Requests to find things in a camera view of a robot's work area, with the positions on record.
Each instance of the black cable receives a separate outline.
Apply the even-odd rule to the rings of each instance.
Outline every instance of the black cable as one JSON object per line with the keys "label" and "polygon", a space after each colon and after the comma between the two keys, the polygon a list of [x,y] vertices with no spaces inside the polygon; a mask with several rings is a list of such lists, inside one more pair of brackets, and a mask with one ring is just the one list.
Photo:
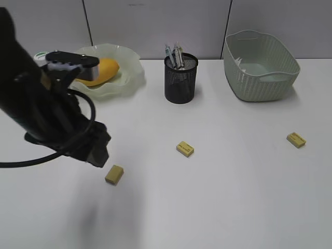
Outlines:
{"label": "black cable", "polygon": [[67,89],[67,92],[70,94],[74,94],[77,96],[82,97],[84,100],[86,100],[91,108],[91,117],[89,119],[88,125],[85,128],[85,130],[83,132],[79,132],[77,133],[75,136],[73,136],[72,138],[69,139],[69,141],[67,142],[67,145],[65,146],[65,148],[63,148],[62,150],[53,153],[51,155],[45,156],[45,157],[41,157],[38,159],[34,159],[34,160],[29,160],[29,161],[22,161],[22,162],[0,162],[0,168],[22,168],[22,167],[28,167],[28,166],[33,166],[33,165],[37,165],[37,164],[41,164],[44,162],[48,162],[51,161],[55,158],[58,158],[60,156],[63,156],[64,154],[66,154],[67,152],[70,152],[71,148],[73,147],[73,145],[75,145],[76,142],[78,142],[92,127],[93,122],[95,121],[95,106],[93,101],[86,96],[84,93],[81,93],[79,91],[73,90],[73,89]]}

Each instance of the white wall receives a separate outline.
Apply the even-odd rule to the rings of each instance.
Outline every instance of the white wall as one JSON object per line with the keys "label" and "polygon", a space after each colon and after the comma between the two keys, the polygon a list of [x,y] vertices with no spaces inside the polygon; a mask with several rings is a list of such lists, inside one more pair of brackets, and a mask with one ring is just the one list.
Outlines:
{"label": "white wall", "polygon": [[0,6],[9,10],[30,54],[91,45],[81,0],[1,0]]}
{"label": "white wall", "polygon": [[179,41],[200,59],[219,59],[230,0],[85,0],[93,43],[132,48],[163,59]]}
{"label": "white wall", "polygon": [[278,37],[296,58],[332,58],[331,0],[233,0],[228,34],[252,29]]}
{"label": "white wall", "polygon": [[[143,59],[181,42],[200,59],[218,59],[230,0],[85,0],[94,44],[113,43]],[[90,39],[81,0],[2,0],[30,54],[75,51]],[[332,1],[234,0],[228,34],[254,29],[277,36],[297,58],[332,58]]]}

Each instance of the white plate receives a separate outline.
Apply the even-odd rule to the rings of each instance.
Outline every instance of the white plate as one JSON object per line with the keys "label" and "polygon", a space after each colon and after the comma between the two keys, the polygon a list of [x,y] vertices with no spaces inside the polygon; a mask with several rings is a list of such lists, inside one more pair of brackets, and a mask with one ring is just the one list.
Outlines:
{"label": "white plate", "polygon": [[120,66],[118,74],[101,85],[87,87],[78,81],[74,81],[71,84],[71,88],[83,92],[94,99],[101,99],[110,95],[125,95],[127,92],[135,91],[137,86],[145,81],[140,56],[130,48],[113,44],[101,44],[80,48],[76,53],[114,59]]}

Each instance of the basket handle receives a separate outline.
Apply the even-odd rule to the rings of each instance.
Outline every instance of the basket handle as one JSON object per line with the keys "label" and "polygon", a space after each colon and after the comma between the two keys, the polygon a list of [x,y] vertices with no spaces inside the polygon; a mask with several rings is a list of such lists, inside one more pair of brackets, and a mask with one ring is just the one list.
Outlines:
{"label": "basket handle", "polygon": [[231,36],[237,40],[255,40],[261,37],[261,33],[254,30],[244,30]]}
{"label": "basket handle", "polygon": [[[270,77],[273,75],[278,75],[280,77],[277,79],[275,78],[275,79],[271,80]],[[268,74],[259,76],[258,80],[260,80],[261,82],[269,82],[269,81],[282,82],[282,81],[290,80],[292,77],[293,77],[293,74],[284,73],[284,72],[273,72],[273,73],[268,73]]]}

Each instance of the yellow eraser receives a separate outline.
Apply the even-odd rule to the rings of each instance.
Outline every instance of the yellow eraser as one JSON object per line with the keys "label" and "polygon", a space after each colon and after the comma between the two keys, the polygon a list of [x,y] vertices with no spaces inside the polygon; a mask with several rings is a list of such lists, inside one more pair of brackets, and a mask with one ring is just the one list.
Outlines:
{"label": "yellow eraser", "polygon": [[300,135],[295,132],[288,135],[287,140],[290,141],[296,148],[300,148],[306,144],[306,140],[301,138]]}
{"label": "yellow eraser", "polygon": [[109,183],[117,185],[123,175],[123,168],[117,165],[113,165],[105,180]]}
{"label": "yellow eraser", "polygon": [[193,153],[193,148],[183,141],[177,145],[176,149],[186,157],[189,157]]}

